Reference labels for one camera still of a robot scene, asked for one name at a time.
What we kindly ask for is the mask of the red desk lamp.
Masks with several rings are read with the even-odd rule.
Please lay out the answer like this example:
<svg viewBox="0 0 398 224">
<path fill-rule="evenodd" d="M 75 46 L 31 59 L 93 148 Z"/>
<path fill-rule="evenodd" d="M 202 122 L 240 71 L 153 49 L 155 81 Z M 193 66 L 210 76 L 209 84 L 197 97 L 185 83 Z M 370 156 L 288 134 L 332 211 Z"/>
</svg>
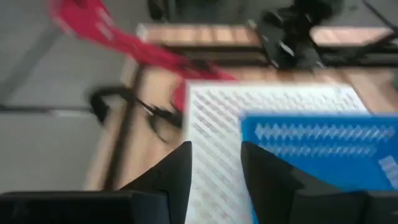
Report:
<svg viewBox="0 0 398 224">
<path fill-rule="evenodd" d="M 128 54 L 139 63 L 161 67 L 180 75 L 183 81 L 172 97 L 172 104 L 179 111 L 185 109 L 187 80 L 234 80 L 234 77 L 206 61 L 186 58 L 119 30 L 101 0 L 49 2 L 50 15 L 65 32 Z"/>
</svg>

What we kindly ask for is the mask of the blue plastic basket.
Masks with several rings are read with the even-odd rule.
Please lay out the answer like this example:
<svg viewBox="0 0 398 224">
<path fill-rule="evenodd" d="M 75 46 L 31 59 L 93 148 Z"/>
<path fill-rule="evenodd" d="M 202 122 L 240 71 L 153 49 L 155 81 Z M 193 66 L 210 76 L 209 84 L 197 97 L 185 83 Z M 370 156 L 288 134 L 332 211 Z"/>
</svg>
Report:
<svg viewBox="0 0 398 224">
<path fill-rule="evenodd" d="M 239 121 L 242 142 L 288 162 L 303 183 L 289 224 L 398 224 L 398 114 L 261 111 Z"/>
</svg>

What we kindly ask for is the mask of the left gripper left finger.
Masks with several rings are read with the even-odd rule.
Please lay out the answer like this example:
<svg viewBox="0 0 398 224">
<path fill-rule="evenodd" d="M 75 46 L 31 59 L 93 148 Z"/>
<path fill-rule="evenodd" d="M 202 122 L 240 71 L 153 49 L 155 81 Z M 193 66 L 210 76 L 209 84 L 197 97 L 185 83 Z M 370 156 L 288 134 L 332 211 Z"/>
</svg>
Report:
<svg viewBox="0 0 398 224">
<path fill-rule="evenodd" d="M 192 143 L 185 141 L 121 189 L 131 193 L 128 224 L 185 224 L 192 183 Z"/>
</svg>

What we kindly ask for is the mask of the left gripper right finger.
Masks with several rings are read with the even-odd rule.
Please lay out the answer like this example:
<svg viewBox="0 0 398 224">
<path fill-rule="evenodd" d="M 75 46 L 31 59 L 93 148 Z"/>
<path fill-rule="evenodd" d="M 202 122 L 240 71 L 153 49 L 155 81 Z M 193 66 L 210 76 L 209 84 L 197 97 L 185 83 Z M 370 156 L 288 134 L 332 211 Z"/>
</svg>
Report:
<svg viewBox="0 0 398 224">
<path fill-rule="evenodd" d="M 241 144 L 241 163 L 255 224 L 289 224 L 295 191 L 303 188 L 294 167 L 249 141 Z"/>
</svg>

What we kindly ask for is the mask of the white perforated metal shelf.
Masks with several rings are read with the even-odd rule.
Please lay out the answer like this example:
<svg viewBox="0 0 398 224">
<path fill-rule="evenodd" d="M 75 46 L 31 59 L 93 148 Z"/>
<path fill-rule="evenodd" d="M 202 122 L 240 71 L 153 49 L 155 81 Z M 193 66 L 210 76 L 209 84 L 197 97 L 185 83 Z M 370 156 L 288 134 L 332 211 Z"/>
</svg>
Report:
<svg viewBox="0 0 398 224">
<path fill-rule="evenodd" d="M 190 83 L 187 95 L 192 184 L 185 224 L 253 223 L 240 161 L 243 111 L 367 112 L 345 84 Z"/>
</svg>

